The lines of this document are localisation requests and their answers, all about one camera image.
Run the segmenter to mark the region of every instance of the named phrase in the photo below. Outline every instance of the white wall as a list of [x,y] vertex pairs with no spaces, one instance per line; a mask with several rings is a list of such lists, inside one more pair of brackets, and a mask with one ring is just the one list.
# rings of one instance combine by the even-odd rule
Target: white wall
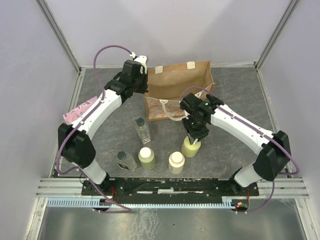
[[76,71],[34,0],[0,8],[0,233],[23,239]]
[[300,1],[262,67],[278,126],[289,135],[320,216],[320,2]]
[[[82,67],[110,44],[149,56],[149,65],[257,61],[290,0],[46,0]],[[109,50],[99,65],[122,65]]]

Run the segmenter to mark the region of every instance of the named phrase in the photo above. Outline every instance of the pink package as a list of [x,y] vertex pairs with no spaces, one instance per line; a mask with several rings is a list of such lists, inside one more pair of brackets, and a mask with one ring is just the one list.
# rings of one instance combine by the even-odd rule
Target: pink package
[[63,119],[65,120],[65,123],[71,124],[73,121],[80,118],[91,107],[91,105],[94,104],[95,101],[97,101],[97,99],[98,97],[94,96],[93,98],[75,107],[70,112],[63,114]]

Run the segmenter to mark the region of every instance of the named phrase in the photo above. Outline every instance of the plastic bottle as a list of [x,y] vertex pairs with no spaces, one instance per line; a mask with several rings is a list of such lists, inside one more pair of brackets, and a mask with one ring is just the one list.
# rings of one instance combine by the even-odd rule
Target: plastic bottle
[[153,169],[156,165],[155,153],[148,147],[141,148],[139,152],[139,160],[144,169]]
[[197,154],[200,147],[200,141],[196,142],[195,144],[190,144],[189,137],[186,137],[183,141],[181,152],[186,158],[193,158]]
[[179,174],[184,169],[185,157],[181,152],[175,151],[169,157],[169,171],[173,174]]
[[135,119],[135,128],[143,144],[151,141],[149,127],[142,117]]
[[125,170],[128,170],[130,172],[135,172],[137,169],[137,163],[134,159],[134,156],[132,154],[119,151],[115,156],[114,160],[116,161],[117,165]]

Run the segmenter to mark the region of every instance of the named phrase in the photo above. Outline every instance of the gray floor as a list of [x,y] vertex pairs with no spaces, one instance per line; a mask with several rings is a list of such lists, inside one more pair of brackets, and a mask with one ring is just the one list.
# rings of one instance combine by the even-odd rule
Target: gray floor
[[[252,200],[252,208],[263,204]],[[135,209],[98,214],[47,207],[38,240],[306,240],[294,200],[255,213],[226,209]]]
[[[104,84],[110,80],[119,68],[99,69]],[[214,93],[229,105],[236,113],[268,130],[272,129],[262,94],[259,80],[254,68],[213,68],[216,82]],[[78,104],[99,95],[101,89],[92,69],[85,72]],[[111,177],[196,177],[229,178],[240,167],[256,160],[257,156],[240,140],[228,132],[209,126],[209,136],[193,158],[187,158],[182,173],[172,174],[168,169],[169,155],[181,151],[186,137],[181,122],[160,120],[149,123],[151,143],[156,166],[144,170],[138,159],[138,152],[143,144],[138,138],[133,117],[146,116],[145,103],[141,94],[134,94],[120,108],[114,111],[96,132],[92,142],[96,149],[96,159]],[[138,167],[135,173],[120,169],[113,158],[118,151],[133,154]],[[71,167],[65,160],[62,170]],[[77,176],[71,172],[68,176]]]

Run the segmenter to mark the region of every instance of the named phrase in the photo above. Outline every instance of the bottle cap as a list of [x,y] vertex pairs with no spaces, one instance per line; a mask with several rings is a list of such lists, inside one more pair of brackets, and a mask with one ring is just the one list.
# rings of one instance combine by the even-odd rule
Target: bottle cap
[[181,154],[181,152],[178,152],[178,151],[172,153],[171,155],[171,159],[175,164],[181,163],[183,158],[184,156]]
[[145,120],[142,118],[142,117],[140,117],[140,118],[138,118],[137,120],[135,120],[135,122],[136,122],[136,124],[138,125],[138,126],[143,126],[143,125],[145,125]]
[[120,151],[120,152],[118,152],[117,157],[118,157],[118,159],[123,160],[127,157],[127,154],[124,151]]
[[148,147],[143,147],[140,150],[140,156],[144,159],[149,158],[151,155],[151,150]]

